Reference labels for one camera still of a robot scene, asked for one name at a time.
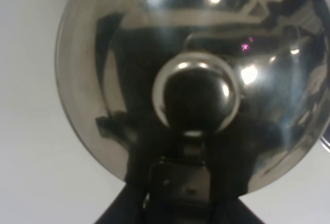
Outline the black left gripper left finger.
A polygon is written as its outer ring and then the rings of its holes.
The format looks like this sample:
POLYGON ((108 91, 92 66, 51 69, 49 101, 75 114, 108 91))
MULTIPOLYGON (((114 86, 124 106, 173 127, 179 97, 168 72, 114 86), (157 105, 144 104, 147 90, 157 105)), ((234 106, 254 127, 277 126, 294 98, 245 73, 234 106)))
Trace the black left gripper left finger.
POLYGON ((126 184, 96 224, 146 223, 143 204, 147 190, 126 184))

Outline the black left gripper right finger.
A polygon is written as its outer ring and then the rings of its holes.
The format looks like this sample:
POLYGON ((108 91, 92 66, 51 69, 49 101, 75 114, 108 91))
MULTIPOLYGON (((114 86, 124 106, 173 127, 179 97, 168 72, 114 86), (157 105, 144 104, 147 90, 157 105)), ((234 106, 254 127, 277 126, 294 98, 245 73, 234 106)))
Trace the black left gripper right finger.
POLYGON ((239 198, 239 194, 228 190, 210 190, 211 210, 208 223, 262 224, 239 198))

